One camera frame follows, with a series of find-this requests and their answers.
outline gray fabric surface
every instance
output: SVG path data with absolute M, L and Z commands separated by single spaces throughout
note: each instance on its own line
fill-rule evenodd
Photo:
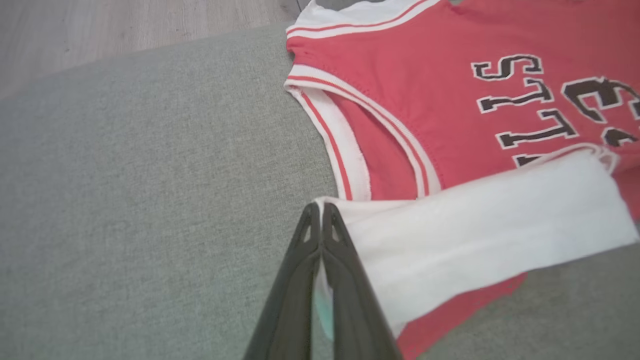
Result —
M 335 195 L 284 28 L 0 102 L 0 359 L 242 356 L 302 207 Z M 639 247 L 541 270 L 424 359 L 640 359 L 639 300 Z

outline jersey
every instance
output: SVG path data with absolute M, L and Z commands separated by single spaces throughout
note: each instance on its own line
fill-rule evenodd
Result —
M 312 1 L 287 29 L 285 87 L 324 138 L 339 196 L 415 199 L 577 143 L 620 155 L 640 218 L 640 3 Z M 471 291 L 410 323 L 417 355 L 524 280 Z

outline white ribbed trim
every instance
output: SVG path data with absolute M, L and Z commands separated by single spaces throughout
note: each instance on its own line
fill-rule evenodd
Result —
M 349 126 L 347 119 L 333 103 L 333 101 L 322 91 L 314 88 L 298 88 L 295 86 L 287 86 L 287 90 L 302 105 L 307 112 L 316 129 L 323 137 L 324 146 L 329 154 L 329 160 L 333 169 L 333 176 L 338 188 L 338 196 L 341 199 L 347 199 L 346 184 L 340 172 L 338 156 L 342 159 L 344 170 L 347 175 L 349 188 L 351 189 L 351 198 L 353 200 L 368 201 L 371 200 L 371 182 L 369 179 L 369 169 L 364 160 L 364 156 L 360 151 L 358 142 L 356 141 L 353 130 Z M 313 106 L 320 117 L 319 119 L 313 112 Z M 339 154 L 336 154 L 331 143 L 331 139 L 335 142 Z
M 360 1 L 339 11 L 323 8 L 311 0 L 298 20 L 287 28 L 287 38 L 326 38 L 393 28 L 411 20 L 440 0 Z
M 310 80 L 292 79 L 291 77 L 306 77 Z M 323 80 L 330 85 L 313 81 L 313 79 Z M 426 151 L 422 148 L 421 144 L 415 138 L 415 136 L 407 129 L 407 127 L 398 120 L 393 114 L 383 108 L 381 105 L 368 98 L 362 92 L 358 91 L 353 86 L 347 84 L 343 80 L 329 74 L 328 72 L 309 67 L 306 65 L 293 65 L 289 78 L 285 82 L 285 87 L 290 89 L 291 86 L 297 86 L 299 88 L 317 88 L 327 92 L 331 92 L 340 95 L 350 101 L 353 101 L 360 105 L 362 108 L 369 111 L 380 121 L 380 123 L 387 129 L 387 131 L 396 139 L 398 144 L 402 147 L 406 154 L 413 172 L 415 174 L 415 182 L 417 185 L 417 196 L 423 197 L 427 195 L 425 192 L 425 180 L 427 182 L 428 194 L 439 192 L 442 189 L 438 174 Z M 417 154 L 417 158 L 413 155 L 411 150 L 413 148 Z M 422 176 L 422 168 L 427 176 L 424 179 Z

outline white cloth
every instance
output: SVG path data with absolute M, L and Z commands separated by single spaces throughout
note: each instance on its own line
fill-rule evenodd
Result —
M 638 241 L 610 175 L 614 154 L 600 148 L 540 162 L 418 200 L 316 201 L 339 208 L 398 336 L 460 293 Z M 330 338 L 331 298 L 321 272 L 315 301 Z

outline red stripe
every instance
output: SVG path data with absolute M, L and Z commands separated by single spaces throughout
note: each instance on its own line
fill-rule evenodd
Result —
M 316 107 L 313 105 L 313 103 L 311 103 L 311 99 L 309 99 L 309 96 L 307 96 L 303 92 L 302 98 L 304 98 L 304 100 L 307 102 L 307 105 L 309 106 L 311 111 L 313 111 L 314 115 L 316 116 L 316 119 L 318 119 L 318 122 L 320 123 L 320 125 L 322 125 L 322 128 L 324 129 L 325 133 L 327 134 L 327 136 L 329 136 L 329 142 L 331 143 L 331 147 L 333 148 L 335 159 L 336 161 L 338 161 L 340 176 L 342 176 L 342 184 L 344 185 L 344 196 L 347 198 L 347 200 L 353 200 L 353 196 L 351 194 L 351 185 L 349 184 L 349 178 L 347 177 L 347 170 L 344 168 L 344 162 L 342 162 L 342 156 L 340 155 L 340 150 L 338 149 L 338 145 L 335 143 L 335 139 L 333 138 L 333 135 L 331 134 L 329 127 L 324 122 L 324 119 L 322 118 L 322 116 L 320 116 L 320 113 L 318 112 Z
M 364 102 L 365 104 L 367 104 L 366 101 L 364 101 L 363 99 L 361 99 L 360 97 L 354 95 L 353 93 L 351 93 L 350 91 L 336 85 L 333 83 L 330 83 L 328 81 L 322 80 L 322 79 L 317 79 L 317 78 L 311 78 L 309 76 L 293 76 L 290 75 L 288 77 L 288 79 L 291 80 L 300 80 L 300 81 L 311 81 L 313 83 L 320 83 L 320 84 L 324 84 L 324 85 L 328 85 L 328 86 L 332 86 L 340 91 L 346 92 L 347 94 L 349 94 L 350 96 L 355 97 L 356 99 L 359 99 L 360 101 Z M 400 129 L 391 121 L 389 120 L 386 116 L 382 115 L 380 112 L 378 112 L 378 115 L 380 115 L 383 119 L 385 119 L 396 131 L 398 134 L 400 134 L 400 136 L 402 137 L 402 139 L 404 140 L 404 142 L 406 142 L 407 146 L 409 146 L 409 149 L 411 149 L 411 152 L 413 154 L 413 157 L 418 161 L 418 165 L 420 166 L 420 172 L 422 173 L 422 181 L 424 182 L 424 192 L 425 195 L 428 193 L 427 189 L 428 189 L 428 182 L 427 182 L 427 172 L 426 169 L 424 168 L 424 164 L 420 161 L 420 157 L 418 156 L 417 151 L 413 148 L 413 145 L 409 142 L 409 139 L 407 139 L 405 137 L 405 135 L 402 133 L 402 131 L 400 131 Z
M 411 7 L 407 10 L 405 10 L 402 14 L 398 15 L 397 17 L 394 17 L 391 20 L 387 20 L 387 21 L 383 21 L 383 22 L 379 22 L 377 24 L 339 24 L 339 25 L 332 25 L 332 26 L 327 26 L 326 28 L 319 28 L 319 29 L 314 29 L 314 28 L 293 28 L 289 31 L 287 31 L 287 35 L 292 33 L 293 31 L 297 31 L 297 30 L 305 30 L 305 31 L 324 31 L 324 30 L 331 30 L 331 29 L 338 29 L 338 28 L 346 28 L 346 27 L 351 27 L 351 28 L 368 28 L 371 26 L 379 26 L 379 25 L 384 25 L 384 24 L 388 24 L 389 22 L 394 22 L 397 19 L 400 19 L 401 17 L 405 16 L 408 12 L 410 12 L 411 10 L 413 10 L 416 6 L 424 3 L 427 0 L 420 0 L 417 3 L 411 5 Z

